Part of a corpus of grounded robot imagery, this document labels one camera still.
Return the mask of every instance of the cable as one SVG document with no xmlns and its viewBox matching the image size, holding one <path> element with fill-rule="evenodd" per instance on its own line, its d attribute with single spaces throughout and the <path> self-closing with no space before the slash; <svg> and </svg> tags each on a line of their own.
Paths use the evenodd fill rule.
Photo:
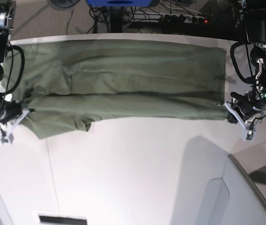
<svg viewBox="0 0 266 225">
<path fill-rule="evenodd" d="M 91 30 L 95 27 L 96 25 L 93 25 L 88 31 L 86 34 L 89 34 L 89 32 L 91 32 Z"/>
<path fill-rule="evenodd" d="M 261 116 L 261 117 L 259 117 L 259 118 L 255 118 L 255 119 L 253 120 L 253 122 L 251 123 L 250 130 L 253 130 L 253 129 L 254 129 L 255 121 L 256 121 L 256 120 L 263 120 L 264 118 L 266 118 L 266 115 L 265 115 L 265 116 Z"/>
<path fill-rule="evenodd" d="M 171 2 L 172 4 L 174 4 L 175 6 L 178 6 L 182 9 L 184 9 L 187 13 L 189 13 L 190 15 L 192 15 L 194 17 L 194 14 L 192 14 L 189 10 L 187 10 L 186 8 L 184 8 L 183 6 L 180 6 L 178 5 L 177 3 L 173 2 L 173 1 L 170 1 L 170 0 L 167 0 L 168 2 Z"/>
<path fill-rule="evenodd" d="M 134 16 L 135 16 L 135 13 L 136 13 L 136 7 L 135 7 L 135 9 L 134 9 L 134 11 L 133 11 L 133 7 L 131 6 L 131 11 L 132 11 L 132 18 L 133 18 L 133 21 L 136 22 L 136 21 L 135 21 L 135 17 L 134 17 Z"/>
<path fill-rule="evenodd" d="M 110 31 L 110 23 L 108 21 L 108 11 L 107 11 L 107 8 L 106 7 L 101 7 L 101 8 L 93 7 L 88 2 L 87 2 L 87 4 L 88 4 L 88 6 L 90 8 L 89 9 L 89 15 L 90 15 L 90 17 L 93 18 L 93 20 L 95 21 L 95 23 L 98 23 L 98 22 L 99 23 L 106 23 L 107 33 L 110 33 L 111 31 Z M 102 14 L 103 20 L 99 20 L 98 19 L 99 15 L 98 15 L 98 17 L 95 16 L 95 13 L 97 13 L 97 12 L 100 12 L 100 14 Z"/>
<path fill-rule="evenodd" d="M 247 84 L 252 84 L 252 82 L 250 82 L 249 80 L 245 79 L 241 72 L 239 71 L 239 68 L 238 68 L 238 64 L 236 62 L 236 59 L 235 59 L 235 49 L 244 45 L 244 43 L 241 43 L 241 42 L 236 42 L 235 44 L 233 44 L 231 46 L 231 49 L 230 49 L 230 55 L 231 55 L 231 59 L 232 59 L 232 63 L 233 63 L 233 66 L 235 68 L 235 71 L 238 75 L 238 77 L 240 78 L 240 80 L 242 80 L 244 83 L 247 83 Z"/>
<path fill-rule="evenodd" d="M 24 68 L 25 68 L 25 54 L 24 54 L 24 51 L 22 50 L 22 48 L 19 47 L 19 46 L 16 46 L 16 45 L 12 45 L 10 47 L 11 47 L 11 51 L 12 51 L 12 56 L 13 56 L 13 50 L 16 50 L 16 51 L 18 51 L 20 53 L 20 55 L 21 55 L 21 67 L 20 67 L 19 76 L 17 77 L 17 80 L 16 80 L 14 86 L 10 90 L 8 90 L 6 92 L 6 94 L 13 93 L 16 90 L 16 88 L 20 85 L 21 80 L 22 80 L 22 75 L 24 73 Z"/>
<path fill-rule="evenodd" d="M 150 8 L 150 7 L 141 7 L 141 8 L 147 8 L 147 9 L 149 9 L 149 10 L 153 11 L 154 13 L 157 13 L 158 15 L 162 16 L 162 14 L 161 14 L 161 13 L 159 13 L 159 12 L 157 12 L 157 11 L 153 10 L 153 9 L 152 9 L 152 8 Z"/>
<path fill-rule="evenodd" d="M 149 15 L 147 12 L 143 11 L 143 10 L 140 9 L 140 8 L 139 8 L 139 11 L 143 12 L 143 14 L 145 15 L 145 17 L 148 16 L 148 20 L 151 22 L 151 17 L 150 17 L 150 15 Z"/>
<path fill-rule="evenodd" d="M 254 76 L 253 71 L 251 69 L 251 60 L 250 60 L 250 56 L 249 56 L 249 48 L 247 47 L 247 45 L 245 45 L 245 48 L 246 48 L 246 56 L 247 56 L 247 61 L 249 63 L 251 76 Z"/>
<path fill-rule="evenodd" d="M 71 16 L 69 17 L 67 25 L 66 25 L 66 35 L 68 35 L 68 26 L 72 20 L 73 14 L 74 14 L 74 7 L 71 7 Z"/>
<path fill-rule="evenodd" d="M 5 97 L 8 94 L 8 87 L 9 87 L 9 83 L 10 83 L 10 78 L 11 78 L 12 68 L 13 68 L 13 62 L 14 62 L 13 48 L 12 48 L 12 45 L 10 43 L 9 43 L 9 50 L 11 51 L 11 65 L 10 65 L 10 71 L 9 71 L 9 76 L 8 76 L 8 79 L 7 79 L 5 92 L 4 92 L 4 95 L 3 95 L 3 100 L 2 100 L 2 102 L 0 104 L 0 110 L 1 110 L 1 108 L 3 106 L 4 101 L 5 101 Z"/>
</svg>

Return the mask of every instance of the white panel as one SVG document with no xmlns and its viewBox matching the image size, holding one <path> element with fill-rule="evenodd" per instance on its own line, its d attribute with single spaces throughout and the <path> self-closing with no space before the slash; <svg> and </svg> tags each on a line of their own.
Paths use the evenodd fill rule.
<svg viewBox="0 0 266 225">
<path fill-rule="evenodd" d="M 223 180 L 230 200 L 222 225 L 266 225 L 264 205 L 231 160 L 227 161 Z"/>
</svg>

